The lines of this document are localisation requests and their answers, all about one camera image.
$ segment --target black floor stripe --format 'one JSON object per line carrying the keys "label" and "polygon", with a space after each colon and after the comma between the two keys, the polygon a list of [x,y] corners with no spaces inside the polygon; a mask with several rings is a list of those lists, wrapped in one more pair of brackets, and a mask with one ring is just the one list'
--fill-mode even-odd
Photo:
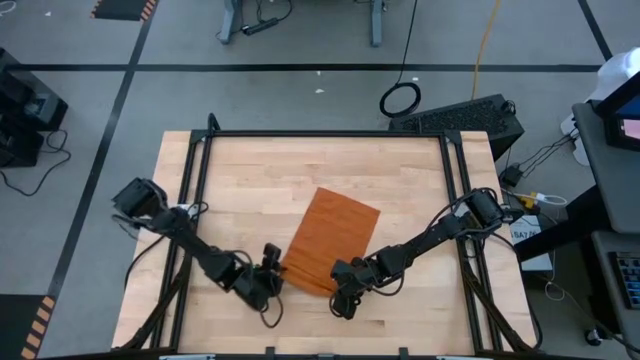
{"label": "black floor stripe", "polygon": [[607,45],[607,41],[604,39],[604,35],[602,35],[602,30],[600,30],[600,26],[598,25],[596,18],[593,16],[589,3],[587,3],[587,0],[578,0],[578,4],[580,4],[580,9],[582,9],[582,13],[584,14],[585,19],[587,19],[587,24],[589,24],[591,33],[596,39],[596,43],[598,43],[602,56],[604,56],[605,60],[611,59],[613,54],[611,53],[611,49],[609,49],[609,45]]}
{"label": "black floor stripe", "polygon": [[[499,73],[590,73],[600,64],[578,65],[480,65],[481,72]],[[12,71],[129,71],[133,72],[266,72],[266,71],[400,71],[401,64],[21,64],[8,67]],[[407,64],[406,71],[473,72],[473,64]]]}
{"label": "black floor stripe", "polygon": [[80,204],[76,209],[73,221],[71,222],[71,228],[69,229],[67,239],[65,240],[64,246],[62,248],[60,259],[58,259],[56,270],[53,273],[53,277],[51,278],[48,294],[56,298],[59,297],[60,292],[62,291],[64,280],[67,276],[67,272],[69,271],[69,265],[71,265],[73,253],[75,252],[76,245],[78,244],[78,239],[80,238],[80,233],[82,231],[82,227],[84,226],[84,221],[87,217],[87,212],[89,211],[89,206],[91,205],[91,200],[93,199],[96,185],[98,184],[98,179],[100,178],[100,174],[102,173],[102,167],[104,166],[104,161],[107,158],[107,152],[109,151],[109,146],[111,145],[113,134],[115,133],[116,127],[118,126],[120,114],[122,113],[122,108],[124,107],[124,103],[127,99],[129,88],[131,87],[131,82],[133,81],[133,76],[135,74],[135,65],[138,63],[138,61],[140,61],[142,49],[144,48],[144,43],[146,42],[147,36],[149,35],[149,28],[151,27],[151,21],[153,20],[154,14],[155,11],[151,14],[149,20],[147,20],[140,29],[140,34],[138,35],[136,45],[133,49],[133,53],[131,54],[131,59],[129,60],[129,64],[127,65],[126,73],[124,75],[124,78],[122,79],[122,84],[120,85],[120,89],[118,90],[116,99],[113,102],[113,108],[111,109],[111,114],[109,115],[109,120],[107,121],[107,125],[105,126],[104,133],[102,134],[102,139],[100,140],[100,145],[98,146],[98,151],[96,152],[96,157],[93,160],[89,178],[87,179],[87,183],[85,184],[84,190],[82,191]]}

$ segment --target orange cloth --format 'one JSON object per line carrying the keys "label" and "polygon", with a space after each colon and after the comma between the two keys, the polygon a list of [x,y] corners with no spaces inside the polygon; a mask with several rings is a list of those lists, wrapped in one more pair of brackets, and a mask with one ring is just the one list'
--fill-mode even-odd
{"label": "orange cloth", "polygon": [[313,295],[331,296],[334,263],[365,255],[379,215],[379,210],[318,188],[282,261],[283,279]]}

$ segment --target black keyboard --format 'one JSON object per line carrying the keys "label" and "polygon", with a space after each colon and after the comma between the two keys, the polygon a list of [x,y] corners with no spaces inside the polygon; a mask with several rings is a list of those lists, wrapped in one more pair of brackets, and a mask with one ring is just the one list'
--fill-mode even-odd
{"label": "black keyboard", "polygon": [[493,101],[476,101],[443,111],[418,114],[402,123],[403,130],[417,130],[418,121],[422,131],[460,130],[486,131],[489,135],[507,130],[504,111],[496,108]]}
{"label": "black keyboard", "polygon": [[640,309],[640,253],[617,252],[610,255],[627,308]]}

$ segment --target wooden table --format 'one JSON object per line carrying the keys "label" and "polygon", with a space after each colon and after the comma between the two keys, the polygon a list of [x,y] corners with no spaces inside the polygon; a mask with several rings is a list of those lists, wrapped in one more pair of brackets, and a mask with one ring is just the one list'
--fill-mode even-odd
{"label": "wooden table", "polygon": [[[473,187],[499,191],[485,133],[463,133]],[[166,132],[153,180],[170,204],[180,188],[188,132]],[[455,151],[450,148],[458,178]],[[199,157],[196,155],[192,189]],[[457,193],[462,194],[459,178]],[[265,243],[286,251],[317,187],[344,194],[381,211],[368,253],[402,243],[423,231],[449,201],[437,139],[431,138],[238,138],[216,137],[209,163],[198,235],[223,249],[242,249],[254,260]],[[499,233],[510,239],[508,228]],[[136,254],[157,235],[142,233]],[[122,345],[156,304],[168,241],[143,257],[126,289],[113,345]],[[522,338],[535,335],[515,255],[488,240],[485,248],[495,303]],[[327,298],[285,284],[284,317],[267,329],[258,313],[235,294],[225,294],[194,262],[180,352],[293,354],[472,354],[467,310],[455,243],[416,259],[395,297],[366,294],[355,318],[338,319]],[[273,320],[277,305],[267,314]],[[490,348],[484,311],[479,311],[485,348]],[[167,313],[165,329],[173,320]],[[168,344],[170,331],[163,332]]]}

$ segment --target gray floor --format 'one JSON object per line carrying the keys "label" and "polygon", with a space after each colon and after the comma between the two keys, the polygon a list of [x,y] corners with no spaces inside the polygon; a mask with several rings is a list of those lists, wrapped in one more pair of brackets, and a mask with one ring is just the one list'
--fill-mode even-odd
{"label": "gray floor", "polygon": [[[95,0],[20,0],[0,17],[0,47],[29,64],[126,64],[140,23],[90,19]],[[246,1],[245,19],[255,21]],[[368,6],[348,0],[294,0],[291,17],[254,37],[241,34],[229,46],[214,38],[222,1],[161,0],[141,64],[398,63],[412,2],[393,0],[384,14],[382,47],[369,47]],[[611,50],[640,45],[635,22],[639,0],[589,0]],[[420,1],[408,62],[472,64],[491,0]],[[265,9],[286,10],[282,1]],[[574,0],[503,2],[484,63],[599,65],[604,61]],[[47,180],[38,195],[23,198],[0,186],[0,292],[47,292],[83,188],[121,85],[121,72],[39,72],[70,105],[63,128],[73,159]],[[214,112],[225,129],[384,129],[378,100],[397,72],[138,72],[129,89],[111,147],[82,228],[41,356],[105,351],[122,300],[124,272],[134,243],[110,221],[110,198],[132,177],[151,176],[165,130],[203,127]],[[523,160],[560,137],[559,123],[595,86],[594,73],[481,73],[478,96],[502,93],[517,104],[526,130],[511,153]],[[470,72],[407,72],[423,90],[420,109],[467,100]],[[406,98],[391,100],[401,107]],[[593,185],[567,146],[518,190],[571,200]],[[10,170],[19,186],[32,188],[57,155],[38,166]],[[497,163],[504,166],[504,158]],[[562,279],[580,273],[574,251],[559,257]],[[543,349],[554,354],[624,358],[607,342],[582,340],[585,323],[569,303],[554,303],[530,290],[545,333]]]}

